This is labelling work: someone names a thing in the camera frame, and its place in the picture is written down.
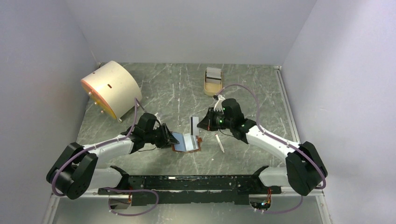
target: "gray marble surface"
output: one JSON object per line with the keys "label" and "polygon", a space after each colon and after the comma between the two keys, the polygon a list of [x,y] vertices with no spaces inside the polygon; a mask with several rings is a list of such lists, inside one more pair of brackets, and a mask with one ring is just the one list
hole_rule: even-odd
{"label": "gray marble surface", "polygon": [[[261,106],[260,121],[268,130],[292,140],[283,98],[272,66],[249,64],[184,64],[184,63],[121,63],[141,88],[141,104],[150,113],[162,113],[162,122],[174,132],[189,132],[189,117],[203,118],[214,100],[204,94],[204,73],[207,67],[221,68],[224,85],[240,83],[248,86],[258,96]],[[240,87],[230,87],[223,94],[235,98],[247,118],[255,119],[254,98]],[[119,123],[90,100],[78,135],[80,144],[92,144],[117,136],[133,122],[130,110]],[[222,153],[215,132],[201,131],[202,150],[189,154],[171,149],[136,152],[109,161],[131,175],[226,175],[252,174],[263,165],[283,164],[263,149],[247,145],[233,137],[219,137],[225,148]],[[146,144],[144,149],[151,149]]]}

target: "tabletop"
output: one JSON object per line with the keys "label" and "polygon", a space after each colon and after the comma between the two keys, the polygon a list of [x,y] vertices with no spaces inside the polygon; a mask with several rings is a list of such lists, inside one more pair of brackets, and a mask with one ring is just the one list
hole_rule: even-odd
{"label": "tabletop", "polygon": [[[152,114],[160,112],[161,121],[177,133],[189,132],[189,117],[202,119],[212,97],[204,94],[204,74],[207,67],[223,71],[224,84],[239,83],[248,86],[260,103],[260,123],[267,130],[292,139],[284,99],[273,66],[251,64],[195,64],[195,63],[120,63],[137,81],[143,98],[141,104]],[[240,87],[229,87],[223,94],[235,98],[246,118],[255,120],[256,104],[250,93]],[[123,117],[123,122],[102,114],[101,108],[90,99],[78,134],[77,143],[92,144],[113,138],[133,122],[134,109]],[[138,110],[138,117],[143,114]],[[219,134],[223,153],[217,143],[217,132],[200,131],[201,151],[177,153],[168,149],[136,152],[114,158],[108,165],[116,165],[130,175],[230,175],[252,174],[264,165],[284,166],[273,155],[256,146]],[[142,150],[155,146],[146,144]]]}

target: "marker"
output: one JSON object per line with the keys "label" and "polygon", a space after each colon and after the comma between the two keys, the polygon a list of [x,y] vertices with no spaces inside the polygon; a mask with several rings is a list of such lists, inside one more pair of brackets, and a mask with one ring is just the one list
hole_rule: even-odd
{"label": "marker", "polygon": [[215,136],[216,136],[217,142],[219,143],[220,149],[223,151],[223,153],[225,153],[224,152],[224,147],[223,147],[223,144],[220,141],[219,135],[215,134]]}

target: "white wall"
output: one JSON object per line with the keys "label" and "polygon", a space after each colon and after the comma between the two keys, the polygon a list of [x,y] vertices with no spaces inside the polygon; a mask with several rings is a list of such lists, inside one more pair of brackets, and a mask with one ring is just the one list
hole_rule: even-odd
{"label": "white wall", "polygon": [[396,1],[318,0],[283,64],[340,223],[396,223]]}
{"label": "white wall", "polygon": [[66,0],[100,62],[280,65],[316,0]]}
{"label": "white wall", "polygon": [[0,1],[0,223],[41,223],[48,170],[76,140],[96,63],[62,0]]}

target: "thin black wire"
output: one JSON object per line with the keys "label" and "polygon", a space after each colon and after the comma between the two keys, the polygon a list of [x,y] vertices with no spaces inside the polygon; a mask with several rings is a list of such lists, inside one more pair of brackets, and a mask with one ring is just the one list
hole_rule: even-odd
{"label": "thin black wire", "polygon": [[221,131],[221,129],[219,129],[219,131],[223,134],[223,135],[227,135],[227,136],[231,136],[231,137],[233,137],[232,135],[230,135],[230,134],[225,134],[225,133],[223,133],[222,131]]}
{"label": "thin black wire", "polygon": [[156,149],[157,147],[153,148],[153,149],[146,149],[146,150],[137,150],[139,153],[141,152],[146,152],[146,151],[153,151],[154,149]]}

